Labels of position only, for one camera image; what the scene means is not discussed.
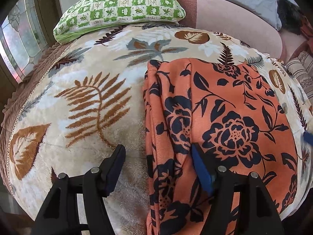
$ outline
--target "striped cushion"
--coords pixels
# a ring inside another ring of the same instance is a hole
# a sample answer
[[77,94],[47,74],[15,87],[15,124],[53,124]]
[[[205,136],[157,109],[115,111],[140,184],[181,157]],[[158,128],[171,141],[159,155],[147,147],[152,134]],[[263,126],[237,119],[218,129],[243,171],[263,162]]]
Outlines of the striped cushion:
[[313,104],[313,79],[309,76],[301,61],[298,58],[291,59],[286,64],[286,67],[299,81],[309,101]]
[[307,73],[313,77],[313,58],[306,51],[302,51],[298,58],[300,62],[303,64],[303,67],[306,69]]

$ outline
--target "stained glass window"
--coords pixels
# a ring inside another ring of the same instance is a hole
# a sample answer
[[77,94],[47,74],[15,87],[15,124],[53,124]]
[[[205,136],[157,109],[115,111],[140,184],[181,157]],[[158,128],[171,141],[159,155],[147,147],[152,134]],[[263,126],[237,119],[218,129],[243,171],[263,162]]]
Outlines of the stained glass window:
[[17,82],[33,70],[47,48],[34,0],[19,0],[0,27],[0,54]]

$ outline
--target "green checkered pillow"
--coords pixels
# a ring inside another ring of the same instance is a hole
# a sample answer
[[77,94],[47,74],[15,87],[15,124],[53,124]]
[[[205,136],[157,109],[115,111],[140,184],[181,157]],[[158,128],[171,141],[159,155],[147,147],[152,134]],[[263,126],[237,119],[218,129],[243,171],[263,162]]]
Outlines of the green checkered pillow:
[[54,28],[54,37],[65,44],[82,34],[130,23],[177,22],[185,17],[176,0],[80,0],[71,6]]

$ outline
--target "orange fabric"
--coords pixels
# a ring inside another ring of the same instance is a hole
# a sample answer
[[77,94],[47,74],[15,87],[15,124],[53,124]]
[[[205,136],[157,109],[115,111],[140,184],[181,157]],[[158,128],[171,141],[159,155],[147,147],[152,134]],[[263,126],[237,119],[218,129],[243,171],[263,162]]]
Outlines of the orange fabric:
[[[148,234],[200,234],[209,198],[193,168],[190,145],[240,174],[257,172],[278,212],[294,200],[297,153],[282,107],[248,64],[199,59],[151,60],[145,75],[146,152],[151,213]],[[226,234],[235,227],[234,196]]]

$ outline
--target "brown blanket edge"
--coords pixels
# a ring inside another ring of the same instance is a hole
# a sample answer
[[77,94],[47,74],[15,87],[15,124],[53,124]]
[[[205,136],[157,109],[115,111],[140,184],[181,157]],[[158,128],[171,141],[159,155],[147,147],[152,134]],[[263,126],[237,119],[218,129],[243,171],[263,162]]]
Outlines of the brown blanket edge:
[[42,76],[69,45],[70,43],[65,45],[56,43],[51,48],[47,49],[42,54],[38,64],[34,66],[34,70],[31,71],[24,78],[23,82],[18,85],[16,92],[12,94],[11,99],[8,99],[7,105],[5,105],[5,108],[2,111],[4,113],[4,120],[1,124],[2,131],[0,134],[0,174],[3,180],[3,184],[6,186],[9,192],[10,188],[9,176],[7,174],[7,148],[16,117]]

